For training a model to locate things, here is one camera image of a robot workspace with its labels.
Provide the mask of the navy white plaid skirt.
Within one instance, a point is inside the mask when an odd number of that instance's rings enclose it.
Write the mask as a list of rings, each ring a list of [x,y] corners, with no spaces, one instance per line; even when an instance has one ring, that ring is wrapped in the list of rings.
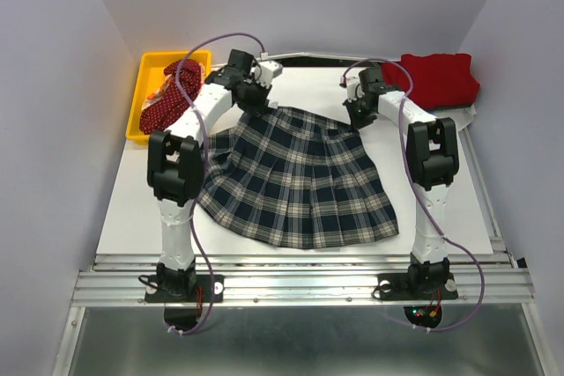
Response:
[[[247,239],[300,250],[399,233],[374,161],[350,125],[294,107],[249,113],[209,137],[198,204]]]

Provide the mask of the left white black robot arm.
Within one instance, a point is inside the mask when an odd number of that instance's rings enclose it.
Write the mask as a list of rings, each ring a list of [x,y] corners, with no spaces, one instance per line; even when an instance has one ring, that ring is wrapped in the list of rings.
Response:
[[[207,132],[233,105],[265,112],[281,72],[279,63],[236,49],[211,73],[189,58],[165,68],[165,81],[143,119],[159,123],[149,137],[147,183],[159,206],[162,241],[155,273],[140,278],[147,300],[184,301],[196,295],[192,226],[207,170]]]

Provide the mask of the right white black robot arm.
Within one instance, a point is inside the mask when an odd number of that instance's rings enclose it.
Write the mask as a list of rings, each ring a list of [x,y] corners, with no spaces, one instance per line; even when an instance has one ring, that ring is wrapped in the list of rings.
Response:
[[[456,124],[438,118],[384,84],[378,68],[366,68],[357,77],[344,75],[344,106],[351,124],[365,128],[378,117],[393,122],[408,181],[415,195],[415,238],[410,265],[404,272],[377,276],[373,296],[382,301],[425,300],[437,294],[457,297],[446,240],[441,233],[449,188],[459,170]]]

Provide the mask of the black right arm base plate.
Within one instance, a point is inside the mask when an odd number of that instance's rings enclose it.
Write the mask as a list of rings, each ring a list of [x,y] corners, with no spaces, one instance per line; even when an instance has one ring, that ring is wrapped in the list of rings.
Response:
[[[380,273],[376,276],[377,284],[372,290],[373,299],[388,302],[424,301],[431,298],[454,300],[458,299],[458,291],[448,289],[448,283],[453,282],[452,275],[448,278],[431,277],[430,279],[414,282],[406,273]]]

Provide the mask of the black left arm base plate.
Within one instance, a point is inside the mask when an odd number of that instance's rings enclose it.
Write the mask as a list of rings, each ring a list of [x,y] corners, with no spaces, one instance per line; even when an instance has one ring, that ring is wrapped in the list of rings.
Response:
[[[145,287],[145,302],[149,304],[166,303],[221,303],[223,301],[225,277],[215,274],[195,274],[186,283],[167,286],[156,274],[141,275],[137,280]]]

